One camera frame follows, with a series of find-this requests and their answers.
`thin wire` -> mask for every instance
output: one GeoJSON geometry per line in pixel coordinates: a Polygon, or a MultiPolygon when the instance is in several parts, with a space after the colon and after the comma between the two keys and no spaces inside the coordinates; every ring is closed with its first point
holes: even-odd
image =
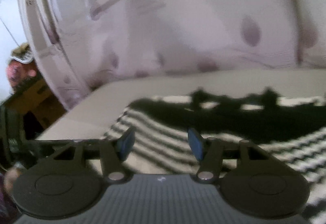
{"type": "Polygon", "coordinates": [[[9,29],[7,28],[6,24],[4,23],[4,21],[2,20],[2,18],[0,17],[1,22],[3,23],[4,27],[7,29],[8,33],[10,34],[10,36],[12,37],[12,39],[15,41],[17,47],[19,47],[19,44],[17,43],[16,39],[14,38],[14,36],[12,35],[12,33],[9,31],[9,29]]]}

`striped textile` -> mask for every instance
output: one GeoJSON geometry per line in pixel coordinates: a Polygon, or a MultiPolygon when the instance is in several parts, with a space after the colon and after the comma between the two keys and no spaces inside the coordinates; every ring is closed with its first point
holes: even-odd
{"type": "MultiPolygon", "coordinates": [[[[191,96],[152,97],[153,105],[164,102],[168,105],[181,105],[186,111],[190,108],[191,96]]],[[[280,106],[298,106],[311,103],[316,107],[324,107],[323,97],[313,98],[278,98],[280,106]]],[[[219,105],[218,101],[201,102],[203,109],[212,109],[219,105]]],[[[261,105],[243,104],[244,111],[262,109],[261,105]]],[[[187,142],[186,129],[173,128],[154,119],[150,111],[140,111],[131,103],[124,109],[117,122],[107,131],[110,139],[119,138],[128,128],[136,128],[136,143],[124,165],[137,173],[178,174],[196,173],[198,162],[194,158],[187,142]]],[[[240,137],[230,133],[203,133],[202,136],[216,137],[225,141],[238,142],[248,137],[240,137]]],[[[311,184],[311,194],[303,216],[313,224],[326,223],[326,123],[318,130],[301,135],[288,141],[269,141],[259,146],[270,154],[285,162],[296,171],[301,172],[311,184]]],[[[224,161],[223,173],[235,167],[234,161],[224,161]]]]}

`black circular disc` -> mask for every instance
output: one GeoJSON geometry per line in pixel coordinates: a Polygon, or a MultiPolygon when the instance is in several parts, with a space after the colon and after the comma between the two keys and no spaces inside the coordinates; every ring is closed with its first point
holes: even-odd
{"type": "Polygon", "coordinates": [[[235,209],[264,219],[300,213],[309,197],[309,186],[301,175],[264,164],[239,166],[227,173],[220,191],[235,209]]]}
{"type": "Polygon", "coordinates": [[[78,175],[25,173],[14,184],[12,197],[26,214],[39,219],[76,215],[100,195],[101,179],[86,172],[78,175]]]}

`white logo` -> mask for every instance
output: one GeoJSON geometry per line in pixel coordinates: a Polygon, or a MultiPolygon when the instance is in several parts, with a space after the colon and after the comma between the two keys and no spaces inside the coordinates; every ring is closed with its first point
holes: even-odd
{"type": "Polygon", "coordinates": [[[161,177],[158,177],[157,180],[162,183],[166,180],[166,178],[164,176],[161,176],[161,177]]]}

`white wall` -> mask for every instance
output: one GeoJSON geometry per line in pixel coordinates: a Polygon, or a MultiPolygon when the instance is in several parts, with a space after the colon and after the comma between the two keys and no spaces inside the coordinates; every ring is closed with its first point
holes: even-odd
{"type": "MultiPolygon", "coordinates": [[[[17,0],[0,0],[0,17],[18,44],[26,42],[17,0]]],[[[15,41],[0,22],[0,101],[9,96],[10,86],[6,78],[5,69],[10,51],[16,47],[15,41]]]]}

